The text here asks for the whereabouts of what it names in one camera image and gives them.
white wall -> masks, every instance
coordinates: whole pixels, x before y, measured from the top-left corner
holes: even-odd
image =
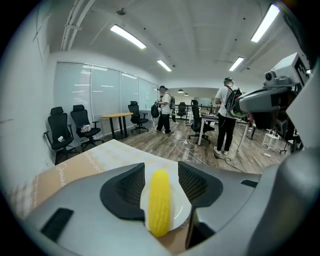
[[[160,85],[158,77],[155,77],[146,70],[135,67],[134,65],[92,51],[71,50],[53,52],[49,55],[47,82],[49,83],[49,87],[52,88],[52,93],[57,62],[75,62],[100,65],[110,69],[127,72],[130,75],[138,76],[139,78],[152,82],[156,85]]]
[[[44,132],[53,95],[44,74],[49,55],[46,11],[31,12],[7,48],[0,67],[0,169],[7,191],[54,166]]]
[[[175,105],[179,105],[180,102],[184,102],[186,105],[191,105],[191,100],[194,100],[195,97],[191,96],[174,96]]]

yellow corn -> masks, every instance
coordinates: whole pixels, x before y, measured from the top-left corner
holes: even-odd
[[[156,170],[150,182],[148,205],[149,228],[157,238],[164,236],[170,227],[170,180],[164,170]]]

wooden floor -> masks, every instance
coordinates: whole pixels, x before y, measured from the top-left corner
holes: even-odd
[[[144,152],[153,154],[158,157],[162,157],[172,161],[192,161],[196,163],[196,160],[191,158],[194,156],[190,154],[186,149],[183,149],[181,146],[179,146],[179,141],[177,141],[185,139],[188,135],[195,134],[190,126],[186,126],[184,122],[179,122],[178,124],[172,123],[171,134],[163,134],[160,132],[156,132],[154,128],[152,128],[151,126],[149,126],[148,128],[149,132],[141,130],[141,134],[139,134],[137,131],[134,131],[133,133],[128,131],[129,137],[120,139],[119,141],[133,148],[142,150]],[[265,137],[265,132],[262,130],[256,131],[256,133],[259,134],[254,135],[254,139],[256,140],[250,140],[246,137],[241,145],[240,151],[237,152],[237,148],[240,143],[244,129],[245,127],[242,125],[235,125],[233,131],[232,144],[229,150],[229,154],[227,156],[231,159],[231,161],[228,162],[230,165],[239,168],[245,173],[262,174],[263,169],[265,167],[272,164],[278,164],[288,156],[288,154],[285,153],[279,154],[280,150],[282,150],[286,144],[283,140],[280,140],[278,142],[278,148],[276,149],[276,151],[265,150],[265,152],[271,155],[271,157],[265,156],[263,152],[260,150],[263,149],[262,142]],[[202,139],[201,145],[198,146],[198,138],[191,137],[190,139],[187,139],[195,145],[195,150],[191,152],[209,166],[215,166],[226,170],[239,172],[237,169],[228,165],[225,162],[225,160],[218,159],[214,156],[214,146],[217,145],[218,139],[218,126],[215,125],[215,131],[209,131],[206,135],[209,136],[211,144]],[[104,138],[105,141],[109,141],[111,139],[112,138],[110,136]],[[56,164],[62,161],[64,161],[64,159],[57,159]]]

ceiling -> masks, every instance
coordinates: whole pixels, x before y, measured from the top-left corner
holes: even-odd
[[[167,91],[173,97],[184,96],[188,93],[190,97],[199,98],[214,98],[218,92],[216,88],[203,88],[203,87],[179,87],[179,88],[169,88]]]
[[[74,1],[55,2],[48,25],[49,42],[51,51],[60,51]],[[219,81],[225,77],[262,79],[266,71],[295,52],[307,65],[281,15],[258,43],[251,42],[268,6],[264,0],[96,0],[81,23],[72,49],[111,56],[164,80],[203,76]],[[121,8],[126,9],[125,15],[116,14]],[[124,26],[147,47],[141,50],[110,31],[114,24]],[[244,57],[243,64],[230,72],[239,56]],[[172,72],[165,71],[158,59]]]

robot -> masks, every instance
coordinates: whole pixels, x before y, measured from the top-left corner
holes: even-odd
[[[304,70],[297,53],[284,58],[265,73],[262,89],[237,98],[233,109],[252,113],[258,128],[275,129],[285,139],[295,124],[303,150],[262,175],[178,163],[179,183],[192,205],[188,250],[181,255],[272,253],[307,216],[320,191],[320,139],[307,129],[310,121],[297,121],[295,114],[306,97],[316,104],[312,95],[319,95],[319,70],[311,77]],[[67,184],[23,225],[50,255],[169,256],[144,227],[137,203],[144,168],[137,163]]]

